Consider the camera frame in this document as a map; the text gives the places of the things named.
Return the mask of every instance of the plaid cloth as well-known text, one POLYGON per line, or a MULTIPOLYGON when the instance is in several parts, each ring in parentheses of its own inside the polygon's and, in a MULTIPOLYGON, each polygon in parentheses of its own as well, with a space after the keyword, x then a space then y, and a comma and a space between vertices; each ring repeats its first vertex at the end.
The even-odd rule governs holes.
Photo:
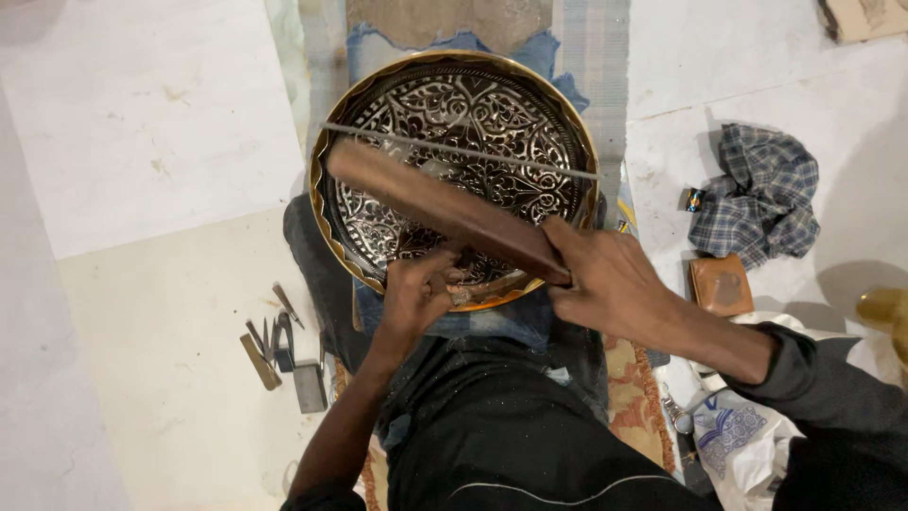
POLYGON ((780 255, 803 257, 820 234, 810 200, 816 160, 790 135, 723 125, 720 164, 687 239, 716 257, 736 252, 746 269, 780 255))

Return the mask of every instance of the wooden handle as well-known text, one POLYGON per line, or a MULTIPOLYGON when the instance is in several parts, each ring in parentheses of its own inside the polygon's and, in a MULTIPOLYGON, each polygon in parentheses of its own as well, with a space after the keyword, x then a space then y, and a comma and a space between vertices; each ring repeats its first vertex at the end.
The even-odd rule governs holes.
POLYGON ((265 389, 274 390, 280 386, 281 377, 274 372, 274 367, 271 367, 271 364, 265 362, 262 354, 256 349, 255 343, 252 341, 252 336, 244 334, 240 337, 240 341, 242 342, 242 347, 246 348, 246 354, 249 355, 252 365, 255 366, 255 372, 259 374, 259 378, 262 380, 262 385, 265 386, 265 389))
POLYGON ((467 242, 550 284, 571 282, 570 272, 541 228, 473 194, 350 139, 334 145, 327 167, 335 179, 451 239, 467 242))

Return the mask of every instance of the black clothing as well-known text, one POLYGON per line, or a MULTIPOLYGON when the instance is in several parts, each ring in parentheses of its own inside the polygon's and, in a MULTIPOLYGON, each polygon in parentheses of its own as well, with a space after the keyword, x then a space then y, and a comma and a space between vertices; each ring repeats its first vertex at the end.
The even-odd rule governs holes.
MULTIPOLYGON (((355 372, 370 340, 350 325, 350 292, 328 291, 346 271, 312 237, 308 200, 291 202, 284 234, 319 298, 326 351, 355 372)), ((766 381, 726 380, 742 396, 790 417, 807 436, 792 442, 774 509, 908 508, 905 394, 818 352, 808 337, 773 324, 756 328, 780 343, 766 381)), ((386 442, 394 438, 386 444, 389 508, 716 508, 612 435, 594 414, 601 400, 588 406, 583 393, 545 376, 547 367, 564 365, 508 339, 425 339, 391 381, 377 424, 386 442), (391 423, 404 416, 409 425, 392 432, 391 423)), ((568 368, 587 380, 587 393, 601 394, 603 375, 568 368)), ((283 509, 365 505, 346 487, 321 486, 283 509)))

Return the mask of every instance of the blue cloth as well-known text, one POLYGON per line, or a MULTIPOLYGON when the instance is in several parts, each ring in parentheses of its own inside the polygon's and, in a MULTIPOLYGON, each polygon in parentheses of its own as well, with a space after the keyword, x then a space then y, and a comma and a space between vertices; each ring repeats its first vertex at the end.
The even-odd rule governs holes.
MULTIPOLYGON (((360 280, 353 280, 356 305, 364 333, 372 338, 384 312, 384 296, 360 280)), ((545 353, 552 327, 552 303, 537 289, 504 305, 474 312, 447 313, 429 327, 426 336, 457 339, 464 336, 507 337, 545 353)))
MULTIPOLYGON (((561 43, 547 30, 531 36, 523 46, 508 56, 546 78, 579 113, 583 112, 589 106, 589 100, 577 91, 574 76, 565 73, 554 77, 555 53, 559 46, 561 43)), ((383 33, 363 23, 347 36, 350 83, 359 82, 363 77, 390 62, 426 50, 490 51, 472 32, 457 32, 451 37, 438 39, 422 48, 400 47, 394 45, 383 33)))

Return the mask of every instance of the white plastic bag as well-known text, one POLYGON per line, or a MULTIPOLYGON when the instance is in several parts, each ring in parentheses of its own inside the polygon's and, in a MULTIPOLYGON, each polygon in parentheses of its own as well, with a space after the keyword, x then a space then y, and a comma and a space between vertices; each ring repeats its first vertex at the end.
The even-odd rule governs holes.
POLYGON ((696 450, 725 511, 772 509, 789 443, 800 435, 782 414, 731 390, 713 394, 694 412, 696 450))

